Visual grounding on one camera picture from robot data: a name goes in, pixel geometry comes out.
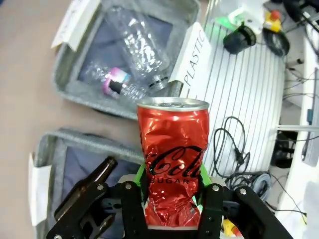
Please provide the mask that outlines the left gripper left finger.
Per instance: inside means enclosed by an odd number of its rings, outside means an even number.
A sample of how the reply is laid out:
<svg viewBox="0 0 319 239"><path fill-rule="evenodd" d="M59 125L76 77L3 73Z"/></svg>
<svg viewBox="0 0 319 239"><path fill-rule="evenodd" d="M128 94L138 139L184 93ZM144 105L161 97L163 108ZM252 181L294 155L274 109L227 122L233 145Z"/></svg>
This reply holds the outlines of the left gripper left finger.
<svg viewBox="0 0 319 239"><path fill-rule="evenodd" d="M148 234L140 181L145 178L141 165L133 181L113 187L92 183L47 233L48 239L97 239L121 214L124 235L141 239Z"/></svg>

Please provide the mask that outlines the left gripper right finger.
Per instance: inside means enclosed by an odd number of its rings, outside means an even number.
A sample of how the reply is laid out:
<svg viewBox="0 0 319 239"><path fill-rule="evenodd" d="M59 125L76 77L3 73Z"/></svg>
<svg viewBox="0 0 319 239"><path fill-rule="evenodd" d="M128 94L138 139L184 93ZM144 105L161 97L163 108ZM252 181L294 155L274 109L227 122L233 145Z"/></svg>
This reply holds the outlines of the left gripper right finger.
<svg viewBox="0 0 319 239"><path fill-rule="evenodd" d="M248 186L232 191L226 186L210 183L204 166L200 173L202 213L196 237L220 239L224 218L232 222L244 239L291 239L292 236Z"/></svg>

